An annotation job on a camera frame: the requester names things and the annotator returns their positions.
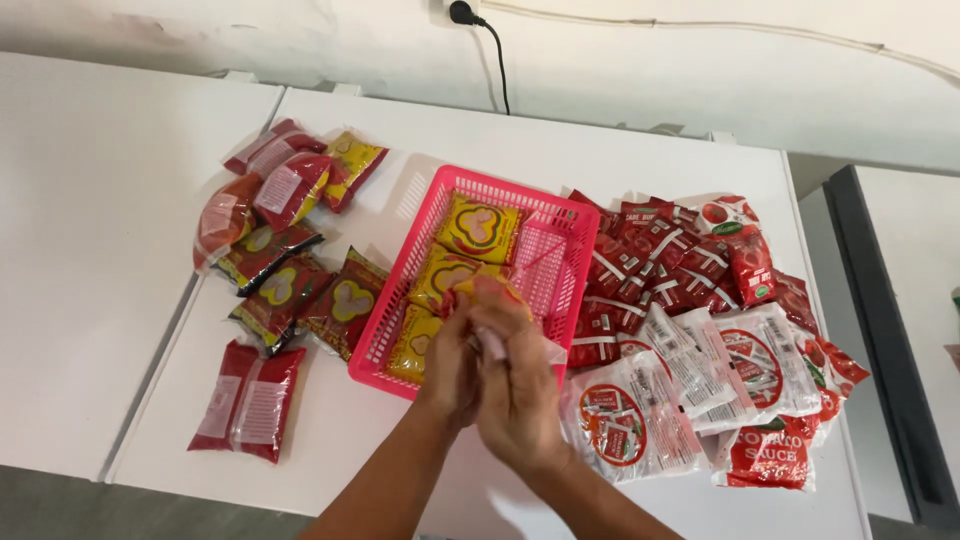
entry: pink plastic basket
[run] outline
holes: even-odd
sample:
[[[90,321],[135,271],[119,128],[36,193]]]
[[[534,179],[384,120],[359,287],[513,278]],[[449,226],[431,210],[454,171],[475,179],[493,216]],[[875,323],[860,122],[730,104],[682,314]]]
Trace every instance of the pink plastic basket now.
[[[442,166],[433,177],[348,367],[354,380],[408,400],[414,399],[420,387],[383,373],[383,368],[403,322],[407,292],[420,272],[454,191],[487,204],[530,210],[516,250],[515,265],[520,272],[512,283],[530,304],[543,334],[568,351],[600,223],[599,212],[588,205],[453,165]],[[563,380],[566,366],[554,369]]]

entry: white cable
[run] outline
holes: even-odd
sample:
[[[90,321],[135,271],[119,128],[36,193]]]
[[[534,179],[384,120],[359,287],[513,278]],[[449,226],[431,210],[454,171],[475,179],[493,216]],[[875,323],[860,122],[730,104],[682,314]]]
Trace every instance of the white cable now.
[[[532,10],[530,8],[522,8],[520,6],[512,6],[510,4],[502,4],[500,2],[488,2],[487,0],[481,0],[481,5],[490,10],[497,10],[501,12],[509,12],[516,15],[523,15],[528,17],[541,18],[546,20],[553,20],[558,22],[570,22],[578,24],[593,24],[599,26],[632,26],[639,28],[665,28],[665,29],[723,29],[723,30],[747,30],[751,32],[762,32],[765,34],[780,34],[782,36],[793,36],[793,37],[803,37],[806,39],[814,39],[817,41],[822,41],[824,43],[832,43],[834,45],[840,45],[843,47],[850,47],[851,49],[858,49],[861,51],[867,51],[874,54],[878,54],[896,61],[902,61],[913,65],[914,67],[919,67],[920,69],[932,73],[944,80],[946,80],[951,85],[960,88],[960,71],[947,67],[941,63],[935,61],[929,61],[927,59],[895,51],[893,49],[888,49],[882,43],[868,43],[866,41],[858,41],[856,39],[850,39],[848,37],[834,36],[832,34],[824,34],[822,32],[816,32],[814,30],[806,30],[803,28],[794,28],[791,26],[779,26],[774,24],[763,24],[755,22],[737,22],[737,21],[690,21],[690,22],[669,22],[661,21],[657,19],[608,19],[601,17],[589,17],[582,15],[571,15],[566,13],[557,13],[557,12],[544,12],[541,10]]]

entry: hand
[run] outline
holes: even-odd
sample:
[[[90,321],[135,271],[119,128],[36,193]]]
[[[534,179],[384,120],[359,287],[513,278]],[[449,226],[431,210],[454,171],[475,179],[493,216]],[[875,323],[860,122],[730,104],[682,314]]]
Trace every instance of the hand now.
[[[423,385],[414,400],[451,428],[465,428],[476,420],[480,405],[476,353],[467,343],[469,305],[457,295],[457,309],[444,322],[423,357]]]
[[[520,305],[502,294],[479,295],[469,318],[474,326],[488,328],[503,339],[508,357],[496,359],[484,350],[477,417],[480,438],[522,478],[562,471],[573,449],[560,433],[560,391],[543,357],[540,329]]]

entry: white wall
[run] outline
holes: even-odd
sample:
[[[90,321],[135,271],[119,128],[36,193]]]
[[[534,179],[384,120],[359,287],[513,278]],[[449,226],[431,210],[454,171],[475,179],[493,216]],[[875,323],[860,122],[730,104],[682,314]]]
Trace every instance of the white wall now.
[[[0,0],[0,49],[181,71],[224,68],[295,86],[360,84],[368,95],[490,110],[491,37],[438,26],[441,0]],[[960,69],[960,14],[939,0],[687,2],[520,0],[601,16],[784,24]],[[482,14],[501,35],[515,113],[742,144],[960,170],[960,89],[869,53],[726,30],[574,25]],[[602,148],[584,141],[585,159]]]

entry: white countertop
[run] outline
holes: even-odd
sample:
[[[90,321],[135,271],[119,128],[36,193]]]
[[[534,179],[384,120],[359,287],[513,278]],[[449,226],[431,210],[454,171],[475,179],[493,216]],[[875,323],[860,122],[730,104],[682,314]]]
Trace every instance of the white countertop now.
[[[960,286],[960,178],[856,167],[876,243],[960,493],[960,371],[944,345],[960,344],[950,292]]]
[[[352,208],[312,217],[331,233],[320,252],[338,267],[350,244],[392,262],[434,171],[444,162],[600,204],[730,191],[763,221],[775,263],[807,279],[802,233],[785,154],[658,135],[288,90],[277,117],[330,135],[352,126],[393,150]],[[210,278],[189,309],[156,388],[113,468],[117,483],[319,514],[393,428],[409,402],[351,380],[338,358],[310,347],[280,464],[245,454],[185,451],[204,416],[237,304]],[[710,485],[707,472],[636,481],[621,489],[688,538],[769,533],[779,540],[870,538],[841,430],[815,453],[817,493]],[[450,452],[420,532],[450,538],[567,538],[563,522],[464,430]]]
[[[218,159],[280,92],[0,53],[0,464],[101,475],[190,281]]]

